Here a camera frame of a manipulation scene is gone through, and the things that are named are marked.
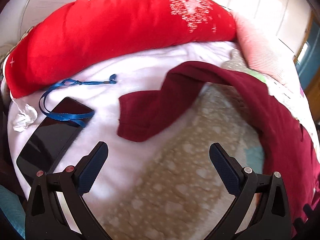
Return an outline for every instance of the blue lanyard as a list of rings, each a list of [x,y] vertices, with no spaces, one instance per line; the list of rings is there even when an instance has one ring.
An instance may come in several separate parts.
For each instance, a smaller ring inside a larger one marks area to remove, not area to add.
[[[83,121],[81,121],[80,119],[86,119],[89,117],[92,117],[94,115],[94,111],[91,111],[90,113],[87,114],[60,114],[60,113],[55,113],[52,111],[49,111],[46,107],[45,107],[45,101],[47,99],[47,96],[49,95],[49,93],[55,89],[57,89],[58,87],[62,87],[62,86],[74,86],[74,85],[101,85],[101,84],[116,84],[116,74],[113,74],[110,76],[109,81],[84,81],[81,82],[79,80],[74,80],[74,79],[65,79],[61,82],[55,83],[53,84],[51,87],[48,88],[48,90],[41,96],[40,100],[39,100],[39,108],[41,110],[42,113],[44,113],[47,117],[54,119],[54,120],[58,120],[58,121],[72,121],[75,122],[79,125],[81,125],[82,127],[85,127],[85,123]],[[40,105],[40,101],[43,98],[43,106],[44,109],[42,109],[41,105]]]

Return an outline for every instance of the smartphone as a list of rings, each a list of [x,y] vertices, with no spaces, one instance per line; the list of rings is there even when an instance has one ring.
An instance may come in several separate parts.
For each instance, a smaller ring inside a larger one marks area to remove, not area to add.
[[[87,114],[92,109],[66,97],[53,110],[56,113]],[[87,124],[91,118],[82,119]],[[23,147],[17,166],[28,184],[39,170],[53,173],[82,127],[72,121],[57,121],[46,117]]]

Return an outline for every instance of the red pillow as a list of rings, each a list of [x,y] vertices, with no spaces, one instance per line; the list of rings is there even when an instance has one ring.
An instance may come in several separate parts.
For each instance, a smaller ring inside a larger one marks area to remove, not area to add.
[[[4,72],[20,98],[112,57],[234,37],[233,17],[211,0],[76,0],[39,23]]]

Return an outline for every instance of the white wall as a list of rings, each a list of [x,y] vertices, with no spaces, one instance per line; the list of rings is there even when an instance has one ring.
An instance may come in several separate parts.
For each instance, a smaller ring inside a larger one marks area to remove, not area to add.
[[[213,0],[254,18],[262,29],[276,35],[290,55],[299,52],[310,19],[306,0]]]

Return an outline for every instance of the screw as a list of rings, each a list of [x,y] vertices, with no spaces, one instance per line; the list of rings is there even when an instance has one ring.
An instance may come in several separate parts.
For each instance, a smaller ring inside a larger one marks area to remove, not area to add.
[[[245,167],[244,172],[250,174],[252,172],[252,169],[250,167]]]
[[[66,167],[66,172],[72,172],[74,169],[75,169],[74,166],[70,165],[70,166]]]
[[[38,172],[37,172],[37,176],[38,176],[38,177],[41,177],[42,175],[43,175],[43,171],[38,171]]]
[[[275,171],[273,174],[274,174],[277,178],[280,178],[280,177],[281,177],[280,172]]]

